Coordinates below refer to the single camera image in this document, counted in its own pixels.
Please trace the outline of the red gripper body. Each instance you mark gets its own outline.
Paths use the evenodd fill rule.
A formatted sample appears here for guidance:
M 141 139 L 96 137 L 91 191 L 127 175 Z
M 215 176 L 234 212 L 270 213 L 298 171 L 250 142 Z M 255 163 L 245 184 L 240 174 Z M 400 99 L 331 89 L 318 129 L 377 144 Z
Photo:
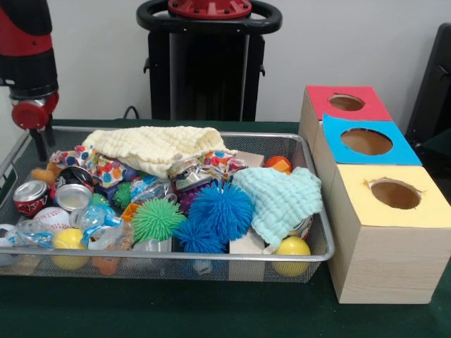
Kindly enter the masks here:
M 36 99 L 10 98 L 13 122 L 23 130 L 41 130 L 51 121 L 52 114 L 59 101 L 55 92 Z

